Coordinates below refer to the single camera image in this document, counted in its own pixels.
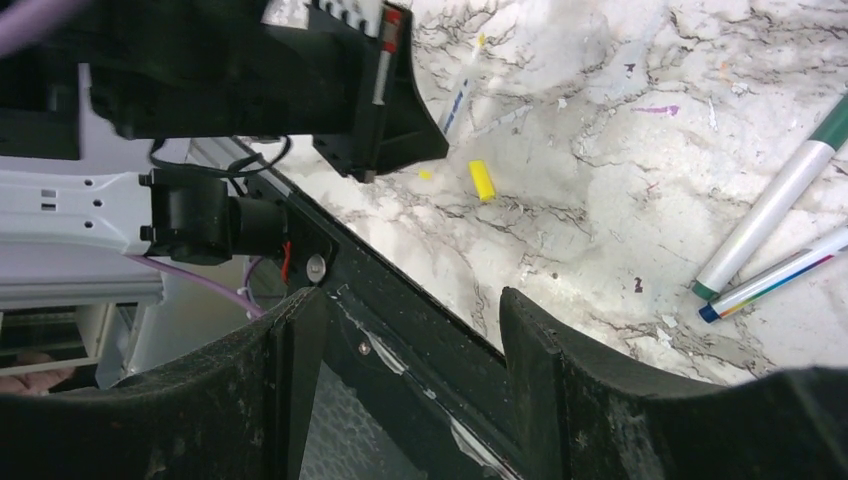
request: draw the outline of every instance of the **small yellow piece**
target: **small yellow piece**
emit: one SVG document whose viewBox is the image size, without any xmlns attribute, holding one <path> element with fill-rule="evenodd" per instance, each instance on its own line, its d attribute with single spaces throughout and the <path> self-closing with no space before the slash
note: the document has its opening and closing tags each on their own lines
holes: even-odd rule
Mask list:
<svg viewBox="0 0 848 480">
<path fill-rule="evenodd" d="M 471 180 L 474 181 L 474 188 L 477 189 L 477 196 L 480 197 L 480 201 L 488 202 L 495 198 L 495 186 L 492 185 L 492 179 L 489 178 L 486 163 L 483 160 L 473 160 L 468 162 L 468 170 L 471 172 Z"/>
</svg>

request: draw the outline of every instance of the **blue pen cap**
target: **blue pen cap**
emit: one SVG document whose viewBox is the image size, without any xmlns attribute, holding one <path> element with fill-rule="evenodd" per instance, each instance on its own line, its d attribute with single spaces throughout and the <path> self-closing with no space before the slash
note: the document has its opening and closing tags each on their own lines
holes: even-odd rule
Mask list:
<svg viewBox="0 0 848 480">
<path fill-rule="evenodd" d="M 704 308 L 698 310 L 698 314 L 701 315 L 701 318 L 704 319 L 707 323 L 713 323 L 721 317 L 718 316 L 715 309 L 709 303 L 704 305 Z"/>
</svg>

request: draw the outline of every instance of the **purple stain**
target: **purple stain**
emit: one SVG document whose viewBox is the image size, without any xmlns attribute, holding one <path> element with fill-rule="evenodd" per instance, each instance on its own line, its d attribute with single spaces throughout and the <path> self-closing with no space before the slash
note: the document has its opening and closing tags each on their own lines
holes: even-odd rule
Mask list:
<svg viewBox="0 0 848 480">
<path fill-rule="evenodd" d="M 630 109 L 631 112 L 645 112 L 645 113 L 667 113 L 672 117 L 677 115 L 677 112 L 680 111 L 680 106 L 678 105 L 668 105 L 666 107 L 633 107 Z"/>
</svg>

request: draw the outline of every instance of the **white marker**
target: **white marker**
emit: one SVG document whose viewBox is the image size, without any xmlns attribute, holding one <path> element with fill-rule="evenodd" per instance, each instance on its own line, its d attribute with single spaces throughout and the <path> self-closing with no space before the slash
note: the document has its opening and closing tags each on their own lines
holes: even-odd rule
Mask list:
<svg viewBox="0 0 848 480">
<path fill-rule="evenodd" d="M 848 225 L 843 225 L 800 252 L 720 295 L 698 311 L 707 323 L 733 315 L 772 290 L 848 250 Z"/>
<path fill-rule="evenodd" d="M 477 57 L 480 56 L 480 51 L 483 50 L 483 44 L 486 42 L 486 36 L 482 33 L 477 37 L 477 43 L 474 45 L 474 50 L 471 51 L 471 58 L 468 63 L 462 67 L 459 72 L 459 77 L 451 91 L 450 100 L 445 105 L 445 110 L 439 118 L 439 130 L 448 136 L 448 132 L 456 123 L 459 114 L 468 103 L 468 97 L 477 84 L 477 79 L 480 77 L 480 71 L 477 67 Z"/>
<path fill-rule="evenodd" d="M 827 167 L 848 138 L 848 96 L 844 96 L 810 138 L 786 162 L 777 178 L 695 278 L 692 291 L 710 300 L 748 261 L 778 223 Z"/>
</svg>

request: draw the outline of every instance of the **marble tabletop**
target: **marble tabletop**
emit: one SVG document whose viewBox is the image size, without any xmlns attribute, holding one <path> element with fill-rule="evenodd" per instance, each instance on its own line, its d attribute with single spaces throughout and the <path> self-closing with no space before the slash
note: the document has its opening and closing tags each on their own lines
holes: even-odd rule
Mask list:
<svg viewBox="0 0 848 480">
<path fill-rule="evenodd" d="M 488 37 L 448 158 L 361 185 L 298 138 L 280 169 L 493 345 L 512 286 L 690 378 L 848 365 L 848 259 L 712 325 L 689 291 L 848 88 L 848 1 L 399 3 L 416 17 L 415 74 L 435 118 L 475 37 Z M 300 2 L 268 12 L 304 19 Z M 468 173 L 477 158 L 498 192 L 486 204 Z M 843 149 L 735 281 L 843 223 L 846 172 Z"/>
</svg>

